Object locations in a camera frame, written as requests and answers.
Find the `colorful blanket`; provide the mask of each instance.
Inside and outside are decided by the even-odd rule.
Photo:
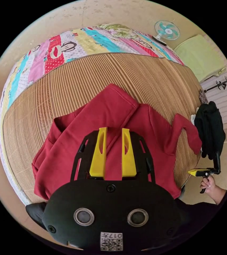
[[[35,46],[13,66],[0,101],[0,157],[10,184],[24,204],[30,201],[12,173],[5,151],[2,128],[5,113],[26,88],[51,70],[88,55],[110,52],[167,58],[184,65],[171,48],[153,41],[150,35],[120,24],[103,24],[56,35]]]

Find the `hand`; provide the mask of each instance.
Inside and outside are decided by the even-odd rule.
[[[201,182],[201,189],[205,189],[205,193],[211,193],[216,187],[214,178],[209,175],[207,178],[203,178]]]

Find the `screw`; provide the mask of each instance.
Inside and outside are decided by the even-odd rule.
[[[170,229],[167,230],[166,234],[168,236],[170,236],[173,233],[173,231],[174,231],[174,228],[170,228]]]
[[[49,229],[49,231],[51,232],[51,233],[56,233],[56,229],[53,227],[53,226],[51,226],[51,225],[49,225],[48,226],[48,229]]]
[[[115,186],[112,185],[112,184],[110,184],[110,185],[107,186],[106,190],[107,190],[108,192],[114,192],[114,191],[115,191]]]

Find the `woven mat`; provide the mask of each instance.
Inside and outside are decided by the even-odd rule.
[[[33,193],[31,162],[42,146],[52,120],[88,103],[114,83],[140,103],[148,103],[172,123],[179,113],[190,119],[200,106],[199,85],[192,71],[166,59],[130,53],[91,55],[67,63],[26,89],[13,103],[3,123],[11,170],[31,202],[43,201]],[[175,180],[181,187],[199,155],[189,148],[183,130],[177,145]]]

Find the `yellow towel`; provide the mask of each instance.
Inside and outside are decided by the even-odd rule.
[[[224,68],[223,59],[202,35],[185,40],[174,51],[199,82],[212,75],[219,75],[219,71]]]

